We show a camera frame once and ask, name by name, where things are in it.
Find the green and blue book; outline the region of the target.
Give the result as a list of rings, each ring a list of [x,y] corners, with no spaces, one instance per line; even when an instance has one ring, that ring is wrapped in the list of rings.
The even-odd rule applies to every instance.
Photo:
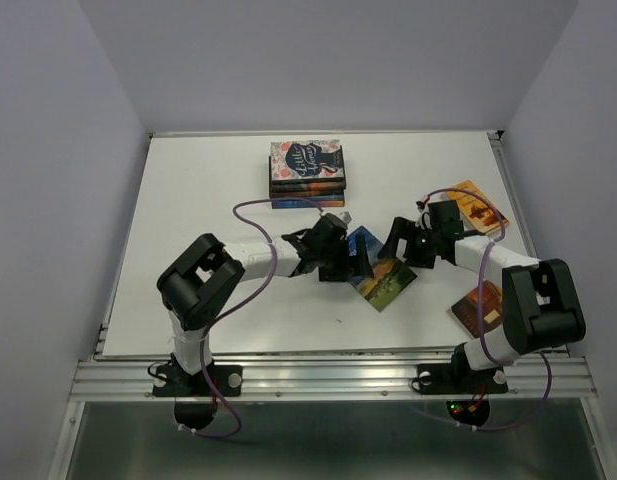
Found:
[[[348,236],[350,253],[356,254],[356,236],[365,241],[373,277],[352,277],[348,283],[378,312],[383,312],[416,279],[417,275],[401,260],[378,257],[383,248],[381,241],[370,230],[359,226]]]

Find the Jane Eyre blue book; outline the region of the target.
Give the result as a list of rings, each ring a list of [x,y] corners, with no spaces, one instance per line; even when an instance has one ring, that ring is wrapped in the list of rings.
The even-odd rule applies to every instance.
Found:
[[[302,209],[302,208],[341,208],[346,204],[343,195],[315,196],[315,197],[283,197],[271,200],[273,209]]]

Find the A Tale of Two Cities book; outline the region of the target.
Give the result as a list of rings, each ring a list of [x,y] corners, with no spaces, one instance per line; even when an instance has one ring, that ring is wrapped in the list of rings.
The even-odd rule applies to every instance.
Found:
[[[314,183],[295,183],[295,184],[273,184],[269,175],[269,194],[271,198],[282,196],[314,196],[337,194],[342,195],[347,187],[345,170],[345,180],[337,182],[314,182]]]

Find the Little Women floral book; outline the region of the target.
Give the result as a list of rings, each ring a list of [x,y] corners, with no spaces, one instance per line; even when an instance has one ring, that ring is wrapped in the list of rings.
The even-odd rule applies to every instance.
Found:
[[[337,139],[272,142],[269,175],[273,184],[344,181],[341,142]]]

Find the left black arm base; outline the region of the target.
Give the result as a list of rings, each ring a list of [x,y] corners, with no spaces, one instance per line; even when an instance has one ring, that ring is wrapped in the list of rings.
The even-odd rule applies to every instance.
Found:
[[[212,361],[206,367],[214,388],[225,398],[241,395],[243,367],[237,364],[221,365]],[[152,395],[157,398],[200,398],[201,403],[179,403],[174,406],[175,421],[190,431],[200,433],[209,427],[219,413],[220,399],[210,388],[203,372],[189,374],[179,365],[174,355],[166,362],[154,362],[147,367],[153,380]]]

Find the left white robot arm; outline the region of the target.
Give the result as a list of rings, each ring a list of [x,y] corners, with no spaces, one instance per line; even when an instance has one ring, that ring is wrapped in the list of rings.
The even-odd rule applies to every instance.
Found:
[[[313,227],[262,243],[223,243],[211,233],[198,237],[157,280],[173,327],[179,386],[190,394],[209,386],[208,329],[239,284],[261,279],[268,285],[275,276],[313,271],[321,282],[371,278],[365,238],[355,234],[349,241],[349,223],[346,212],[322,213]]]

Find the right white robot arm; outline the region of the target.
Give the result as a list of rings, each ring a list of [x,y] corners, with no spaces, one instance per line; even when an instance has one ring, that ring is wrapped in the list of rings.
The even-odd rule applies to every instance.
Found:
[[[395,258],[405,242],[404,263],[434,267],[438,259],[478,275],[477,293],[489,281],[501,289],[501,324],[460,345],[448,366],[451,384],[470,390],[484,370],[510,364],[522,356],[583,340],[586,323],[566,262],[539,260],[499,246],[477,230],[465,228],[453,200],[430,204],[429,224],[396,217],[381,258]]]

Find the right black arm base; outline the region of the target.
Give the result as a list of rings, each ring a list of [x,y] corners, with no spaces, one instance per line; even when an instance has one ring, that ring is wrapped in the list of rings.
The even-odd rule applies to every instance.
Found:
[[[441,395],[452,420],[470,427],[483,427],[490,415],[489,395],[508,392],[502,367],[474,371],[462,347],[457,347],[445,363],[416,366],[411,389],[422,395]]]

